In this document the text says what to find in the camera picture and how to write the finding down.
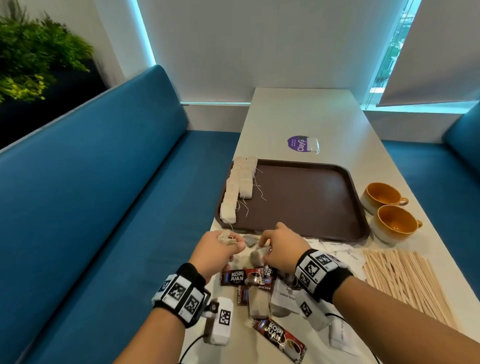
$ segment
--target orange cup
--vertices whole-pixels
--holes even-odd
[[[423,226],[412,214],[395,205],[380,207],[370,222],[375,236],[384,243],[401,243]]]
[[[389,184],[374,182],[367,186],[360,202],[365,210],[375,215],[377,210],[385,205],[405,206],[408,198],[402,197],[400,192]]]

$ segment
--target wristband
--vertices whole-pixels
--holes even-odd
[[[295,276],[315,301],[332,303],[337,288],[353,274],[348,270],[348,265],[334,256],[309,249],[298,260]]]
[[[198,322],[210,298],[205,283],[197,269],[185,263],[163,282],[152,298],[152,305],[170,311],[190,328]]]

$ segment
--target coffee cup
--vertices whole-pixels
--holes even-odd
[[[294,362],[300,358],[300,346],[292,339],[287,339],[283,346],[283,352]]]
[[[365,210],[375,215],[377,210],[384,205],[405,206],[408,198],[402,197],[400,192],[389,184],[374,182],[367,186],[360,197],[360,202]]]
[[[258,285],[262,283],[262,275],[258,272],[250,272],[247,275],[247,279],[245,280],[245,283],[250,284],[250,285]]]
[[[395,205],[384,205],[370,222],[375,236],[384,243],[401,243],[423,226],[412,214]]]

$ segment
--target planter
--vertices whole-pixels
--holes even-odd
[[[57,82],[44,92],[45,100],[5,100],[0,105],[0,149],[104,92],[93,61],[85,65],[90,72],[53,71]]]

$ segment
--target sofa backrest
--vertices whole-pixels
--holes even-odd
[[[443,139],[445,144],[480,173],[480,103],[458,119]]]
[[[155,66],[0,153],[0,363],[35,338],[186,127]]]

